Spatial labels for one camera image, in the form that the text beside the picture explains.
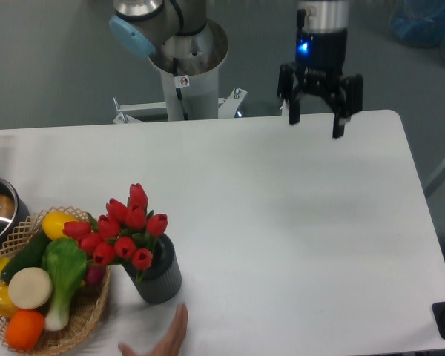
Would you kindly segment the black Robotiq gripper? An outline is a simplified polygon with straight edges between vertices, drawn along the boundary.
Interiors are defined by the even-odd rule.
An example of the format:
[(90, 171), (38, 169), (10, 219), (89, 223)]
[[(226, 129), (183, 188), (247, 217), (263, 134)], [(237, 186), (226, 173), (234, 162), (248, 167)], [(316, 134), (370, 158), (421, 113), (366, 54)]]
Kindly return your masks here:
[[(363, 110), (363, 76), (343, 77), (348, 30), (306, 32), (297, 30), (295, 62), (279, 69), (277, 96), (289, 109), (289, 124), (300, 122), (300, 93), (330, 95), (334, 114), (332, 137), (341, 138), (351, 116)], [(297, 78), (301, 85), (294, 84)]]

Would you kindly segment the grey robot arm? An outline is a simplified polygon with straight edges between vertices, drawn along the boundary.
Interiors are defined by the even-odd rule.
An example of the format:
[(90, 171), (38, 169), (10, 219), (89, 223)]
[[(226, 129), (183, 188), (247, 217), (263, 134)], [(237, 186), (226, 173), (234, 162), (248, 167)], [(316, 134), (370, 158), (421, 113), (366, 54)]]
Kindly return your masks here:
[[(240, 115), (246, 92), (219, 96), (219, 69), (228, 55), (225, 31), (207, 16), (205, 1), (115, 1), (112, 34), (160, 72), (171, 121)], [(346, 76), (347, 1), (300, 1), (294, 61), (280, 66), (277, 95), (291, 124), (300, 121), (304, 96), (322, 99), (334, 115), (332, 136), (363, 108), (363, 78)]]

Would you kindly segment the person's hand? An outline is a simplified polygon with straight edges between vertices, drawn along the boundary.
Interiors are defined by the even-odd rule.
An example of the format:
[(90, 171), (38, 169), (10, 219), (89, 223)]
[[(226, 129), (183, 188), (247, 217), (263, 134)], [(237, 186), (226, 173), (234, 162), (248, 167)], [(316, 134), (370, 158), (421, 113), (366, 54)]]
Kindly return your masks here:
[(188, 329), (188, 309), (185, 303), (180, 303), (177, 306), (173, 320), (168, 327), (167, 332), (162, 339), (146, 353), (138, 353), (126, 343), (119, 343), (118, 350), (124, 356), (137, 355), (156, 355), (156, 356), (170, 356), (178, 355), (185, 340)]

